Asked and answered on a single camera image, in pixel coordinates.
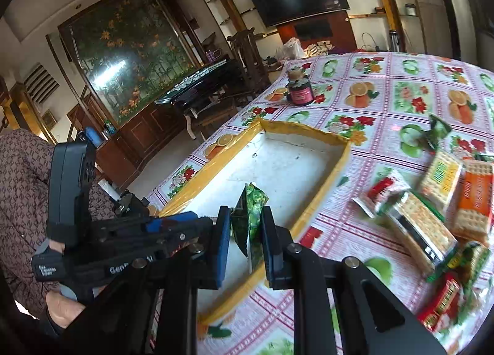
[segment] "screw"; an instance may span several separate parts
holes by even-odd
[[[132,261],[133,268],[145,268],[148,264],[148,261],[143,258],[137,258]]]
[[[345,259],[345,264],[349,268],[357,268],[360,265],[360,261],[357,258],[354,258],[353,256],[349,256]]]
[[[204,246],[200,243],[193,243],[192,245],[189,245],[189,250],[194,254],[201,253],[204,250]]]
[[[287,246],[288,250],[292,253],[300,253],[302,251],[302,245],[299,244],[299,243],[290,243],[288,246]]]

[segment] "jar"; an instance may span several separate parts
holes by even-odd
[[[314,92],[307,78],[292,80],[287,84],[290,101],[298,107],[309,105],[314,101]]]

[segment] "person's hand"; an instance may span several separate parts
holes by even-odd
[[[56,291],[48,292],[45,300],[51,319],[62,328],[67,328],[85,308],[82,303],[68,299]]]

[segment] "picture frame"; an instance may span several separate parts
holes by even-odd
[[[41,119],[43,120],[44,124],[46,125],[49,131],[51,131],[57,124],[57,120],[55,119],[55,117],[53,116],[50,110],[47,110],[43,114]]]

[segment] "floral tablecloth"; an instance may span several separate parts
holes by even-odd
[[[309,75],[315,93],[311,105],[296,107],[277,94],[283,92],[276,89],[287,84],[287,69],[293,66],[303,67]],[[443,142],[447,151],[460,158],[494,151],[494,74],[447,58],[406,53],[349,53],[291,61],[275,83],[194,151],[149,200],[158,208],[165,206],[220,150],[207,150],[208,146],[225,134],[240,133],[257,116],[339,133],[353,144],[349,165],[341,185],[298,239],[326,258],[341,260],[353,255],[367,264],[384,263],[391,272],[381,275],[383,281],[417,312],[433,287],[421,277],[383,219],[369,219],[351,198],[390,168],[409,183],[417,183],[431,156],[411,137],[428,129],[429,113],[453,126]],[[450,214],[455,206],[453,202]],[[493,272],[494,256],[477,284],[487,285]],[[493,302],[494,295],[479,316],[477,328]],[[272,291],[261,283],[222,323],[203,326],[198,353],[293,353],[293,326],[292,292]],[[337,345],[341,352],[339,334]]]

